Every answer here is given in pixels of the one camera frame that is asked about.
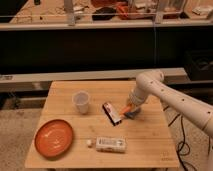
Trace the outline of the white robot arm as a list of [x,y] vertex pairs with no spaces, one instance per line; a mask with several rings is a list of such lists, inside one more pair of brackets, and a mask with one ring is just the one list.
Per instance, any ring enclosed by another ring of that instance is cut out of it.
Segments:
[[213,138],[213,106],[195,99],[163,83],[161,70],[150,70],[136,77],[136,85],[129,94],[129,103],[141,106],[149,95],[154,95],[179,111],[200,130]]

